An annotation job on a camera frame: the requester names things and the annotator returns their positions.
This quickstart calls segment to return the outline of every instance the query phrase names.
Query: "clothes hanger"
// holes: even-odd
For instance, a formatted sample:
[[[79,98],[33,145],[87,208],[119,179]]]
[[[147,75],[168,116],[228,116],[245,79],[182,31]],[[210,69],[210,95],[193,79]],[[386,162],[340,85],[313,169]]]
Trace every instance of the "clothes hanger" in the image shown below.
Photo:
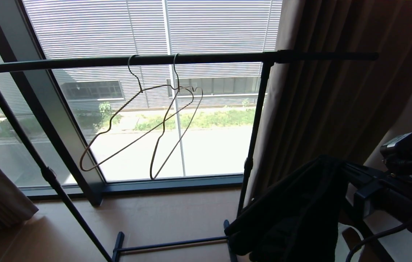
[[[195,96],[193,95],[193,92],[196,92],[199,87],[196,87],[196,89],[195,89],[193,86],[189,86],[189,87],[191,87],[191,89],[193,90],[193,91],[190,91],[190,90],[188,89],[189,87],[181,87],[181,86],[180,86],[180,79],[178,78],[178,74],[177,74],[176,69],[175,69],[175,59],[176,59],[177,55],[178,55],[178,54],[176,54],[176,55],[174,56],[174,63],[173,63],[174,73],[175,73],[175,76],[176,76],[176,79],[177,79],[177,86],[178,86],[178,89],[176,90],[176,91],[177,91],[177,94],[180,93],[180,90],[181,90],[181,89],[186,88],[186,90],[187,90],[189,93],[191,93],[191,97],[192,97],[191,102],[193,102],[193,100],[195,99]],[[201,98],[199,99],[198,105],[196,106],[196,109],[195,109],[195,111],[194,111],[194,113],[193,113],[193,116],[191,116],[191,119],[189,120],[189,123],[188,123],[188,125],[187,125],[186,128],[185,128],[185,131],[183,132],[183,134],[181,134],[181,136],[180,136],[180,138],[178,139],[177,143],[176,143],[175,146],[172,148],[172,151],[169,153],[169,155],[167,156],[167,158],[164,160],[164,163],[162,163],[161,167],[159,168],[159,170],[156,172],[156,174],[155,174],[154,177],[153,177],[153,175],[152,175],[152,166],[153,166],[153,164],[154,164],[154,157],[156,156],[157,146],[158,146],[158,144],[159,144],[159,141],[161,140],[162,136],[164,136],[166,117],[167,117],[167,114],[169,113],[168,110],[166,111],[166,113],[165,113],[165,115],[164,115],[164,121],[162,121],[162,133],[161,133],[161,135],[159,136],[159,138],[157,139],[157,141],[156,141],[156,146],[154,146],[154,151],[153,151],[153,153],[152,153],[151,166],[149,167],[149,177],[151,178],[151,180],[156,179],[156,177],[157,177],[157,175],[159,174],[159,172],[161,172],[162,168],[164,168],[165,163],[167,162],[167,160],[169,160],[169,158],[171,157],[172,153],[174,152],[176,146],[180,143],[180,141],[181,141],[181,139],[183,138],[183,136],[185,135],[186,131],[188,131],[188,128],[189,128],[189,126],[191,125],[191,122],[193,121],[193,118],[195,118],[196,111],[198,111],[199,105],[201,104],[201,101],[203,100],[203,96],[204,96],[203,89],[202,89],[202,88],[199,88],[199,89],[201,90]]]
[[[131,71],[131,69],[130,69],[131,58],[133,58],[134,56],[136,56],[136,55],[132,55],[132,56],[128,59],[128,64],[127,64],[127,66],[128,66],[128,70],[129,70],[129,72],[131,73],[131,75],[133,75],[133,76],[136,78],[136,80],[138,81],[138,86],[140,87],[140,91],[138,91],[138,93],[136,93],[133,97],[131,97],[131,99],[129,99],[129,101],[127,101],[126,103],[124,103],[124,105],[121,106],[121,108],[118,109],[118,110],[111,116],[111,118],[109,119],[109,128],[108,128],[106,131],[102,131],[102,132],[97,133],[96,136],[94,136],[94,138],[90,141],[90,143],[88,144],[88,146],[85,147],[85,149],[84,149],[84,151],[83,151],[83,154],[82,154],[81,157],[80,157],[80,163],[79,163],[80,169],[83,170],[83,171],[91,171],[91,170],[95,169],[96,167],[100,166],[102,163],[108,161],[109,159],[111,159],[112,157],[116,156],[116,155],[117,155],[118,153],[120,153],[121,151],[125,150],[126,148],[128,148],[128,147],[131,146],[132,144],[136,143],[138,140],[140,140],[141,138],[143,138],[144,136],[146,136],[147,134],[149,134],[151,131],[153,131],[154,129],[156,129],[158,126],[160,126],[160,125],[162,124],[162,125],[163,125],[163,133],[161,134],[161,136],[159,136],[159,139],[157,140],[156,147],[155,147],[155,151],[154,151],[154,153],[153,153],[153,158],[152,158],[152,161],[151,161],[150,177],[151,177],[151,179],[155,179],[155,177],[159,174],[159,172],[161,171],[161,169],[164,167],[165,163],[167,162],[167,160],[169,159],[169,157],[171,156],[171,154],[173,153],[174,149],[176,148],[176,146],[178,145],[178,143],[180,142],[181,138],[182,138],[183,135],[184,135],[184,134],[183,134],[183,135],[181,136],[181,138],[179,139],[179,141],[178,141],[177,144],[175,145],[174,149],[171,151],[171,153],[169,154],[169,156],[167,156],[167,159],[164,161],[163,165],[161,166],[161,168],[159,169],[159,171],[157,172],[157,174],[155,175],[155,177],[152,178],[151,173],[152,173],[152,165],[153,165],[153,162],[154,162],[154,156],[155,156],[156,151],[157,151],[157,146],[158,146],[159,140],[160,140],[160,138],[164,135],[164,132],[165,132],[165,122],[168,121],[170,118],[172,118],[174,115],[178,114],[178,113],[179,113],[180,111],[182,111],[183,109],[185,109],[187,106],[191,105],[191,104],[193,103],[193,101],[194,101],[194,96],[193,96],[193,93],[192,93],[190,90],[188,90],[189,87],[181,87],[179,84],[177,85],[177,86],[178,86],[177,88],[176,88],[176,87],[173,87],[172,85],[169,85],[169,84],[158,85],[158,86],[154,86],[154,87],[150,87],[150,88],[142,88],[140,79],[139,79],[138,76],[136,76],[136,75]],[[102,135],[102,134],[105,134],[105,133],[107,133],[107,132],[109,132],[109,131],[111,130],[111,128],[112,128],[112,119],[113,119],[121,110],[123,110],[123,108],[125,108],[133,99],[135,99],[138,95],[140,95],[140,94],[143,93],[144,91],[152,90],[152,89],[155,89],[155,88],[161,88],[161,87],[170,87],[170,88],[172,88],[173,91],[175,91],[175,95],[174,95],[174,97],[173,97],[173,99],[172,99],[172,101],[171,101],[171,104],[169,105],[169,107],[168,107],[168,109],[167,109],[167,111],[166,111],[166,114],[165,114],[165,116],[164,116],[163,121],[162,121],[161,123],[159,123],[157,126],[153,127],[153,128],[150,129],[149,131],[147,131],[146,133],[144,133],[144,134],[143,134],[142,136],[140,136],[139,138],[137,138],[137,139],[135,139],[134,141],[132,141],[130,144],[124,146],[124,147],[121,148],[119,151],[117,151],[117,152],[115,152],[114,154],[112,154],[111,156],[107,157],[107,158],[104,159],[103,161],[95,164],[94,166],[92,166],[92,167],[90,167],[90,168],[88,168],[88,169],[84,168],[84,167],[83,167],[83,158],[84,158],[85,154],[88,153],[89,148],[90,148],[91,145],[94,143],[94,141],[96,141],[96,139],[98,138],[98,136],[100,136],[100,135]],[[182,90],[182,89],[186,89],[186,91],[188,91],[188,92],[191,94],[191,97],[192,97],[191,101],[190,101],[189,103],[187,103],[185,106],[183,106],[181,109],[177,110],[174,114],[170,115],[170,116],[167,118],[166,116],[168,115],[168,112],[169,112],[170,109],[172,108],[173,102],[175,101],[176,97],[177,97],[178,94],[180,93],[180,90]]]

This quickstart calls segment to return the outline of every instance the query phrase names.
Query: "black cable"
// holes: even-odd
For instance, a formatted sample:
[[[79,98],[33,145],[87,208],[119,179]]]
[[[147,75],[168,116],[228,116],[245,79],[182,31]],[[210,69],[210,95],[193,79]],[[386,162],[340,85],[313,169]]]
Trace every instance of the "black cable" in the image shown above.
[[[378,234],[374,234],[374,235],[372,235],[372,236],[370,236],[370,237],[364,238],[364,240],[362,240],[361,242],[359,242],[358,244],[356,244],[356,245],[353,247],[353,249],[350,250],[349,254],[347,255],[347,259],[346,259],[345,262],[351,262],[351,259],[352,259],[353,255],[354,255],[354,253],[355,253],[356,251],[358,251],[363,245],[365,245],[365,244],[367,244],[367,243],[369,243],[369,242],[371,242],[371,241],[373,241],[373,240],[379,239],[379,238],[381,238],[381,237],[386,237],[386,236],[388,236],[388,235],[398,233],[398,232],[406,229],[406,228],[409,227],[410,225],[412,225],[412,218],[409,219],[408,222],[405,222],[405,223],[403,223],[403,224],[401,224],[401,225],[399,225],[399,226],[397,226],[397,227],[394,227],[393,229],[389,229],[389,230],[386,230],[386,231],[384,231],[384,232],[380,232],[380,233],[378,233]]]

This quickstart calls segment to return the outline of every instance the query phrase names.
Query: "wire hanger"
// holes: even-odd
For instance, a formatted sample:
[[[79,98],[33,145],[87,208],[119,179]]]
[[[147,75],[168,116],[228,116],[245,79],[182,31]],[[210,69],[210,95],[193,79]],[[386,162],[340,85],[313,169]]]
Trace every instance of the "wire hanger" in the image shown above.
[[[194,113],[193,113],[193,116],[192,116],[192,118],[191,118],[191,120],[190,120],[187,128],[185,129],[184,133],[181,135],[180,139],[179,139],[179,140],[177,141],[177,143],[175,144],[175,146],[174,146],[174,148],[172,149],[172,151],[171,151],[171,152],[169,153],[169,155],[167,156],[166,160],[165,160],[164,163],[162,164],[162,166],[161,166],[161,168],[159,169],[159,171],[157,171],[156,175],[153,177],[153,176],[152,176],[152,166],[153,166],[153,163],[154,163],[154,158],[155,158],[155,155],[156,155],[156,151],[157,151],[157,147],[158,147],[158,144],[159,144],[159,140],[161,139],[161,137],[162,137],[162,136],[164,135],[164,133],[165,133],[165,123],[166,123],[166,121],[168,121],[170,118],[172,118],[173,116],[175,116],[176,114],[178,114],[180,111],[182,111],[183,109],[185,109],[187,106],[191,105],[191,104],[193,103],[193,101],[194,101],[193,92],[195,91],[195,89],[194,89],[193,87],[191,87],[192,90],[193,90],[193,92],[192,92],[192,91],[188,90],[189,87],[181,87],[181,86],[180,86],[180,80],[178,79],[178,74],[177,74],[177,72],[176,72],[176,70],[175,70],[175,60],[176,60],[177,55],[178,55],[178,54],[176,54],[176,55],[174,56],[174,63],[173,63],[173,64],[174,64],[174,72],[175,72],[175,75],[176,75],[176,77],[177,77],[177,87],[174,87],[174,86],[169,85],[169,84],[164,84],[164,85],[158,85],[158,86],[154,86],[154,87],[150,87],[150,88],[142,88],[140,79],[138,78],[138,76],[136,76],[136,75],[131,71],[131,69],[130,69],[131,59],[132,59],[134,56],[137,56],[137,55],[132,55],[132,56],[130,56],[130,58],[128,59],[128,64],[127,64],[128,70],[129,70],[129,72],[131,73],[131,75],[133,75],[133,76],[136,78],[136,80],[138,81],[138,86],[139,86],[140,90],[139,90],[138,93],[136,93],[133,97],[131,97],[126,103],[124,103],[124,105],[121,106],[121,108],[120,108],[119,110],[117,110],[117,111],[111,116],[111,118],[109,119],[109,128],[108,128],[106,131],[102,131],[102,132],[97,133],[96,136],[94,136],[93,139],[90,141],[90,143],[88,144],[88,146],[85,147],[85,149],[84,149],[84,151],[83,151],[83,154],[82,154],[81,157],[80,157],[80,163],[79,163],[79,164],[80,164],[80,169],[81,169],[81,170],[83,170],[83,171],[91,171],[91,170],[95,169],[96,167],[100,166],[100,165],[103,164],[104,162],[106,162],[106,161],[108,161],[109,159],[111,159],[112,157],[116,156],[118,153],[120,153],[121,151],[125,150],[126,148],[128,148],[128,147],[131,146],[132,144],[136,143],[138,140],[140,140],[141,138],[143,138],[144,136],[146,136],[147,134],[149,134],[151,131],[153,131],[154,129],[156,129],[157,127],[159,127],[159,126],[162,124],[162,125],[163,125],[163,132],[162,132],[162,134],[159,136],[159,138],[157,139],[156,146],[155,146],[155,148],[154,148],[153,156],[152,156],[152,159],[151,159],[151,167],[150,167],[150,169],[149,169],[149,176],[150,176],[150,178],[151,178],[151,179],[155,179],[155,178],[157,177],[157,175],[159,174],[159,172],[161,172],[161,170],[162,170],[162,168],[164,167],[165,163],[167,162],[167,160],[169,159],[169,157],[171,156],[171,154],[172,154],[173,151],[175,150],[176,146],[180,143],[181,138],[183,138],[185,132],[188,130],[188,128],[189,128],[189,126],[190,126],[191,122],[193,121],[193,118],[194,118],[194,116],[195,116],[195,114],[196,114],[196,111],[197,111],[197,109],[199,108],[199,104],[201,103],[201,101],[202,101],[202,99],[203,99],[203,91],[201,90],[201,99],[200,99],[200,101],[199,101],[199,103],[198,103],[198,105],[197,105],[197,107],[196,107],[196,109],[195,109],[195,111],[194,111]],[[117,151],[117,152],[115,152],[114,154],[112,154],[111,156],[107,157],[107,158],[104,159],[103,161],[95,164],[95,165],[92,166],[91,168],[88,168],[88,169],[84,168],[84,167],[83,167],[83,158],[84,158],[85,154],[88,153],[89,148],[90,148],[91,145],[94,143],[94,141],[96,141],[96,139],[97,139],[98,136],[100,136],[100,135],[102,135],[102,134],[105,134],[105,133],[108,133],[108,132],[111,130],[111,128],[112,128],[112,119],[113,119],[121,110],[123,110],[131,101],[133,101],[133,99],[135,99],[138,95],[140,95],[140,94],[143,93],[144,91],[152,90],[152,89],[155,89],[155,88],[161,88],[161,87],[170,87],[170,88],[172,88],[173,91],[175,91],[175,95],[174,95],[174,97],[173,97],[173,99],[172,99],[169,107],[167,108],[167,111],[166,111],[166,114],[164,115],[163,121],[162,121],[161,123],[159,123],[157,126],[153,127],[153,128],[150,129],[149,131],[147,131],[146,133],[144,133],[144,134],[143,134],[142,136],[140,136],[139,138],[137,138],[137,139],[135,139],[134,141],[132,141],[130,144],[124,146],[124,147],[121,148],[119,151]],[[170,115],[169,117],[167,117],[170,109],[172,108],[172,105],[173,105],[176,97],[178,96],[178,94],[180,93],[180,91],[181,91],[182,89],[185,89],[186,91],[188,91],[188,92],[191,94],[191,101],[190,101],[189,103],[187,103],[185,106],[183,106],[182,108],[178,109],[174,114],[172,114],[172,115]]]

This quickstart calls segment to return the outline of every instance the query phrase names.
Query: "building window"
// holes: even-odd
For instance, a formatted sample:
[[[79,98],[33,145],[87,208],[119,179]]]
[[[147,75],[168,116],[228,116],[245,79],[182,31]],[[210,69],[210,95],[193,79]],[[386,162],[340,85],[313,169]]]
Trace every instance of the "building window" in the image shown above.
[[[119,81],[64,83],[61,89],[68,100],[123,98]]]
[[[259,89],[259,78],[191,78],[180,79],[180,86],[188,88],[194,95],[200,95],[201,91],[196,89],[202,88],[205,95],[234,95],[234,94],[257,94]],[[169,96],[172,96],[172,89],[168,88]],[[181,90],[178,96],[187,96],[190,93],[186,90]]]

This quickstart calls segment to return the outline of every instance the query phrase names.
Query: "building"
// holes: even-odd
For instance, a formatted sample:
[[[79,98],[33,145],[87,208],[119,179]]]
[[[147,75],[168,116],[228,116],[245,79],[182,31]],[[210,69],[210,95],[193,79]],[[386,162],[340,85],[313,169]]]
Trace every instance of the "building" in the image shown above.
[[[281,0],[24,0],[48,59],[262,52],[274,50]],[[240,106],[257,98],[260,63],[176,66],[180,85],[203,88],[204,107]],[[171,68],[133,67],[143,87],[170,83]],[[108,101],[119,108],[139,90],[127,67],[53,70],[73,110],[96,110]],[[31,115],[9,73],[0,88],[15,114]],[[146,91],[126,110],[164,109],[167,87]],[[190,98],[180,93],[183,105]]]

